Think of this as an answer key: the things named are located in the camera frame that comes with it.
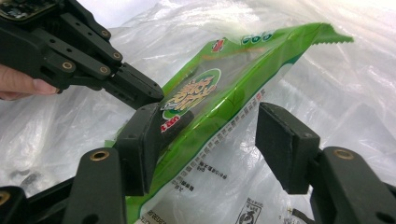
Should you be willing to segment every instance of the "black plastic bracket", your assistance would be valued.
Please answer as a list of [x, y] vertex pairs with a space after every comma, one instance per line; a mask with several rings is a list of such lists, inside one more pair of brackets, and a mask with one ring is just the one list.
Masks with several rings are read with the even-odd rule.
[[61, 223], [73, 181], [74, 177], [30, 197], [28, 223]]
[[308, 161], [320, 138], [284, 108], [260, 104], [256, 146], [288, 194], [306, 194]]
[[288, 194], [314, 189], [317, 224], [396, 223], [396, 193], [346, 148], [318, 148], [319, 137], [286, 109], [260, 104], [256, 146]]
[[125, 193], [142, 196], [151, 180], [163, 147], [159, 104], [140, 107], [119, 134], [114, 148], [120, 153]]
[[[22, 4], [14, 1], [7, 4]], [[134, 109], [161, 101], [158, 84], [122, 63], [122, 55], [109, 43], [111, 33], [76, 0], [38, 4], [51, 7], [20, 21], [0, 16], [0, 63], [43, 79], [60, 92], [70, 85], [106, 89]]]
[[98, 148], [82, 156], [63, 224], [126, 223], [119, 152]]
[[26, 223], [27, 216], [21, 216], [27, 211], [28, 202], [23, 189], [18, 187], [0, 188], [0, 223]]

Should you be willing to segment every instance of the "finger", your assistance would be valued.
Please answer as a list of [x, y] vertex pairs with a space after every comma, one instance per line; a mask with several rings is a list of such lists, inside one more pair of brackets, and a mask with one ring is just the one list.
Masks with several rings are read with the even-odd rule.
[[0, 91], [0, 99], [5, 101], [13, 101], [18, 100], [32, 94], [29, 93], [20, 93], [20, 92], [11, 92], [11, 91]]
[[29, 94], [53, 94], [56, 88], [41, 79], [32, 79], [22, 72], [0, 64], [0, 91]]

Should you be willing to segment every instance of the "snack package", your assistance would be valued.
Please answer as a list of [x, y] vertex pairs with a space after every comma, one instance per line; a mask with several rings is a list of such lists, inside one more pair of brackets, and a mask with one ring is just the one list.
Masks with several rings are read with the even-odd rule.
[[127, 198], [128, 222], [140, 218], [137, 223], [174, 223], [169, 213], [163, 213], [165, 219], [159, 213], [171, 206], [170, 197], [190, 197], [202, 190], [201, 184], [186, 181], [192, 171], [212, 173], [222, 181], [218, 187], [230, 184], [232, 171], [215, 169], [203, 160], [257, 107], [270, 88], [265, 84], [283, 77], [309, 46], [351, 41], [330, 24], [311, 23], [247, 35], [240, 43], [222, 38], [205, 45], [163, 87], [163, 134], [174, 132], [185, 117], [189, 124], [162, 152], [150, 194]]

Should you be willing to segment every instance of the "brass screw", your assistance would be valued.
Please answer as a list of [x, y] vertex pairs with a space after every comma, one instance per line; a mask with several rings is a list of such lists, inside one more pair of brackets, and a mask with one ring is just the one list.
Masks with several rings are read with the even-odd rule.
[[108, 31], [102, 31], [102, 35], [108, 36]]
[[11, 195], [6, 191], [0, 191], [0, 206], [8, 201]]
[[71, 63], [63, 63], [62, 67], [64, 69], [72, 69], [73, 68], [73, 64], [71, 64]]
[[106, 159], [108, 156], [110, 156], [110, 153], [108, 151], [97, 151], [91, 154], [90, 159], [91, 161], [102, 161]]
[[336, 149], [334, 155], [344, 160], [353, 160], [355, 158], [352, 153], [343, 149]]
[[114, 56], [114, 58], [120, 58], [121, 57], [121, 55], [119, 54], [119, 53], [117, 53], [117, 52], [115, 52], [114, 54], [113, 54], [113, 56]]
[[106, 67], [100, 67], [100, 71], [101, 71], [102, 73], [107, 73], [107, 72], [108, 72], [108, 69], [107, 69]]

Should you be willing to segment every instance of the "screw hole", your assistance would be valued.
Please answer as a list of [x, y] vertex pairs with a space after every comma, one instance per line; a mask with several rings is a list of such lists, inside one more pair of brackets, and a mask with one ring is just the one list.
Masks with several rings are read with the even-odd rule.
[[11, 195], [6, 191], [0, 191], [0, 206], [6, 203]]
[[121, 55], [120, 55], [119, 53], [115, 52], [115, 53], [113, 53], [113, 57], [116, 58], [116, 59], [118, 59], [118, 58], [121, 57]]
[[91, 154], [91, 161], [102, 161], [110, 155], [108, 151], [97, 151]]
[[344, 160], [353, 160], [355, 158], [352, 153], [343, 149], [336, 149], [334, 155]]
[[73, 64], [71, 64], [71, 63], [63, 63], [62, 67], [64, 69], [72, 69], [73, 68]]
[[82, 220], [82, 224], [95, 224], [98, 223], [99, 221], [99, 216], [97, 216], [96, 214], [91, 214], [87, 217], [84, 217], [84, 219]]
[[377, 212], [376, 217], [378, 217], [379, 220], [381, 220], [385, 223], [390, 223], [390, 224], [395, 223], [395, 219], [385, 213]]
[[106, 67], [100, 67], [99, 70], [100, 70], [101, 73], [107, 73], [108, 72], [108, 69]]

